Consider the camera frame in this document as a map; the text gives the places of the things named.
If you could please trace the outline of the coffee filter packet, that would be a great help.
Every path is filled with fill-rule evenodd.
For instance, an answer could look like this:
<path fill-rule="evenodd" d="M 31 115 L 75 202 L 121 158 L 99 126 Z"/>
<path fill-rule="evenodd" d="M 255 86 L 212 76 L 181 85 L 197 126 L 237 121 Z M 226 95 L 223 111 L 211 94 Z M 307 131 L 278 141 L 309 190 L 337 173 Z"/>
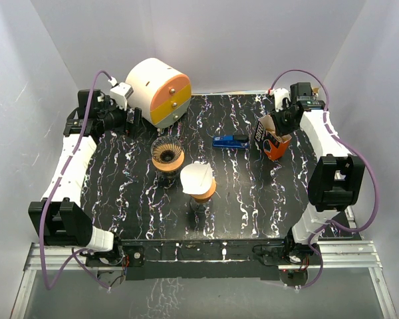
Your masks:
<path fill-rule="evenodd" d="M 284 155 L 292 137 L 278 136 L 272 117 L 266 115 L 258 119 L 253 139 L 271 161 L 276 161 Z"/>

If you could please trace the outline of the dark glass dripper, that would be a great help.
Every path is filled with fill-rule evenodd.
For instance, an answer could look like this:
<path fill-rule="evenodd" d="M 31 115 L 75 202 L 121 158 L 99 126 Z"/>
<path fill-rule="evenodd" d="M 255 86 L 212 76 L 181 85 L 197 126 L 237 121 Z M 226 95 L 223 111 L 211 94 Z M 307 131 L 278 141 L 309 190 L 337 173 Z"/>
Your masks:
<path fill-rule="evenodd" d="M 157 138 L 151 146 L 151 155 L 158 163 L 173 163 L 182 154 L 180 141 L 171 136 Z"/>

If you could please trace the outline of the white paper coffee filter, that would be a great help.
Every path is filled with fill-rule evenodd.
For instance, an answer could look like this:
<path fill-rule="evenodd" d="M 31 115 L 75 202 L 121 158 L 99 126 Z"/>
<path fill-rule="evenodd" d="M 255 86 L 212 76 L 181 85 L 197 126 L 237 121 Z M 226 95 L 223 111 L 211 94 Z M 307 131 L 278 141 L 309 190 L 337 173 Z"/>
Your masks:
<path fill-rule="evenodd" d="M 213 181 L 213 170 L 209 163 L 191 163 L 180 172 L 183 192 L 188 195 L 206 193 Z"/>

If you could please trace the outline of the glass carafe with brown band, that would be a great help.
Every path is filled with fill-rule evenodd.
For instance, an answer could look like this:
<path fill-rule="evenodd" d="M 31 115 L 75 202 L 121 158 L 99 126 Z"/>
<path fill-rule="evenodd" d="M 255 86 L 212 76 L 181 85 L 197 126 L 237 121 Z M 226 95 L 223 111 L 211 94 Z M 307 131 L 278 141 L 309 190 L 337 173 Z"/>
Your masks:
<path fill-rule="evenodd" d="M 208 216 L 213 213 L 213 200 L 196 200 L 190 199 L 190 213 L 193 216 Z"/>

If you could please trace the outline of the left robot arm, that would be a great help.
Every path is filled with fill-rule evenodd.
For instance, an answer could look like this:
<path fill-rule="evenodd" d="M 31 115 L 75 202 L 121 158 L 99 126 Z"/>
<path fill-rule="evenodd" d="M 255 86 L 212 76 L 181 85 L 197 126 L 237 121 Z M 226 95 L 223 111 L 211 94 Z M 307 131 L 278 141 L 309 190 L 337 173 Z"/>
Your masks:
<path fill-rule="evenodd" d="M 122 261 L 124 249 L 115 243 L 114 233 L 92 224 L 80 198 L 90 159 L 102 135 L 116 129 L 134 131 L 140 123 L 139 108 L 134 110 L 133 121 L 128 121 L 132 93 L 132 87 L 124 83 L 111 88 L 109 94 L 99 89 L 78 92 L 78 107 L 66 119 L 63 148 L 51 183 L 42 199 L 31 202 L 28 209 L 44 245 L 86 248 L 100 253 L 110 265 Z"/>

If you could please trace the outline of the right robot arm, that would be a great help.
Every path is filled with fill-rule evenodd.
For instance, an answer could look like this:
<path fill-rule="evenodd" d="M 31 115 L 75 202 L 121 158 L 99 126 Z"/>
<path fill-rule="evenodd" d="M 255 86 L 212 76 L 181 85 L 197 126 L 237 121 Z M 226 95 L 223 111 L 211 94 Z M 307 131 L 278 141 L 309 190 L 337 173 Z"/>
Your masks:
<path fill-rule="evenodd" d="M 299 221 L 290 228 L 283 247 L 284 258 L 297 264 L 317 249 L 319 235 L 333 217 L 358 200 L 365 164 L 337 141 L 326 109 L 308 82 L 290 89 L 270 89 L 271 113 L 277 135 L 302 130 L 317 157 L 307 186 L 308 204 Z"/>

